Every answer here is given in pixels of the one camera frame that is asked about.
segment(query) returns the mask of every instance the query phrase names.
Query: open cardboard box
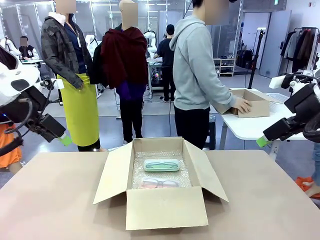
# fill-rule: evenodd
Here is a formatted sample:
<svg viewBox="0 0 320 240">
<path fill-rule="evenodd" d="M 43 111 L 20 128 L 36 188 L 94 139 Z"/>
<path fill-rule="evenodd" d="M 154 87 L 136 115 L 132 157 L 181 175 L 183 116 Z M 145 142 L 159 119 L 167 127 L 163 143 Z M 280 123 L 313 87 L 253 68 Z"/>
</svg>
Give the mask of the open cardboard box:
<svg viewBox="0 0 320 240">
<path fill-rule="evenodd" d="M 254 91 L 251 89 L 232 89 L 230 92 L 233 95 L 243 98 L 251 102 L 251 112 L 241 113 L 238 109 L 229 107 L 228 105 L 219 104 L 216 102 L 211 102 L 211 105 L 217 110 L 218 113 L 224 114 L 227 111 L 231 112 L 234 115 L 237 115 L 239 118 L 256 118 L 256 117 L 269 117 L 270 116 L 270 104 L 269 102 L 283 104 L 282 101 L 279 101 L 275 98 L 272 98 L 262 92 Z"/>
<path fill-rule="evenodd" d="M 182 153 L 192 187 L 132 189 L 136 152 L 176 150 Z M 126 192 L 126 230 L 206 226 L 208 218 L 202 188 L 228 201 L 202 150 L 182 137 L 134 139 L 109 153 L 93 204 Z"/>
</svg>

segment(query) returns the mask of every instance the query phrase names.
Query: person in black shirt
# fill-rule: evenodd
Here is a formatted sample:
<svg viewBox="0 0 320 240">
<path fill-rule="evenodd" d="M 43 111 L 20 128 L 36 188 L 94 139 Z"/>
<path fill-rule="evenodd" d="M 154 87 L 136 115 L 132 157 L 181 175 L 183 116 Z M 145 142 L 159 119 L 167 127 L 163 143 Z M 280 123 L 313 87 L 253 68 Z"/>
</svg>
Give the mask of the person in black shirt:
<svg viewBox="0 0 320 240">
<path fill-rule="evenodd" d="M 171 39 L 174 37 L 175 27 L 172 24 L 166 26 L 166 39 L 159 43 L 159 47 L 154 55 L 154 59 L 162 57 L 162 79 L 163 79 L 163 92 L 164 97 L 161 99 L 165 102 L 169 102 L 169 84 L 171 86 L 170 100 L 173 102 L 175 100 L 174 94 L 176 91 L 176 86 L 174 83 L 173 67 L 174 67 L 174 55 L 175 52 L 169 47 Z"/>
<path fill-rule="evenodd" d="M 27 36 L 20 37 L 21 39 L 29 40 Z M 39 60 L 39 55 L 37 53 L 37 50 L 28 44 L 26 46 L 20 46 L 19 51 L 21 52 L 22 58 L 24 60 Z"/>
</svg>

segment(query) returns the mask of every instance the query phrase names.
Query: clothing rack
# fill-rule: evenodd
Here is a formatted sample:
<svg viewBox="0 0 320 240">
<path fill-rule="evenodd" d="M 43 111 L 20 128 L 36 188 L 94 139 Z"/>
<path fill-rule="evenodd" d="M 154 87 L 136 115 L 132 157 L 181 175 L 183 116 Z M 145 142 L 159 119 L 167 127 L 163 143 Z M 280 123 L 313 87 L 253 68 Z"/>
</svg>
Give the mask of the clothing rack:
<svg viewBox="0 0 320 240">
<path fill-rule="evenodd" d="M 300 32 L 303 32 L 305 30 L 314 30 L 314 38 L 315 40 L 313 40 L 313 43 L 315 42 L 315 48 L 314 48 L 314 51 L 313 51 L 313 56 L 312 56 L 312 68 L 314 67 L 314 65 L 316 64 L 315 63 L 315 60 L 316 60 L 316 57 L 317 57 L 317 50 L 318 50 L 318 40 L 319 40 L 319 28 L 317 27 L 308 27 L 308 26 L 303 26 L 303 27 L 296 27 L 294 29 L 294 32 L 296 32 L 298 29 L 301 29 Z M 289 60 L 286 64 L 286 70 L 285 70 L 285 73 L 288 72 L 288 66 L 289 66 Z"/>
</svg>

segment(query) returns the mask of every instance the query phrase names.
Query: blue jeans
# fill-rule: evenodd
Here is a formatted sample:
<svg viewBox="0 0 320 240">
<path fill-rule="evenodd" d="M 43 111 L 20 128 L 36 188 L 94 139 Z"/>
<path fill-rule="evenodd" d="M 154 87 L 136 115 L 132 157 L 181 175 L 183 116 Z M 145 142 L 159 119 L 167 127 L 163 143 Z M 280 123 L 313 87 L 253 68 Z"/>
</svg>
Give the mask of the blue jeans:
<svg viewBox="0 0 320 240">
<path fill-rule="evenodd" d="M 313 150 L 313 160 L 315 171 L 312 175 L 312 179 L 316 185 L 320 186 L 320 143 L 314 143 L 314 150 Z"/>
</svg>

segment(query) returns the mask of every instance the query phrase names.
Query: orange clothing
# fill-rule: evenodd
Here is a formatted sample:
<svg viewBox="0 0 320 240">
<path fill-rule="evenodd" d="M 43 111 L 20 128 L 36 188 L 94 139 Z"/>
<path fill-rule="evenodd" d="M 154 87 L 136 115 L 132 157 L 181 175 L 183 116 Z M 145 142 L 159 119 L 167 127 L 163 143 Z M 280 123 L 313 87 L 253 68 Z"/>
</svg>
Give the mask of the orange clothing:
<svg viewBox="0 0 320 240">
<path fill-rule="evenodd" d="M 10 128 L 9 124 L 0 124 L 0 148 L 11 143 L 15 138 L 15 135 L 13 133 L 5 134 L 5 130 L 7 130 L 8 128 Z M 10 164 L 19 162 L 21 157 L 21 149 L 20 147 L 17 147 L 13 151 L 8 152 L 3 156 L 0 156 L 0 168 L 6 168 Z"/>
<path fill-rule="evenodd" d="M 306 183 L 312 183 L 313 180 L 312 178 L 309 176 L 309 177 L 301 177 L 301 176 L 298 176 L 295 180 L 295 183 L 298 184 L 298 186 L 302 189 L 302 191 L 307 191 L 310 186 L 306 186 L 304 185 L 303 183 L 306 182 Z M 313 195 L 311 198 L 313 199 L 320 199 L 320 193 L 317 193 L 315 195 Z"/>
</svg>

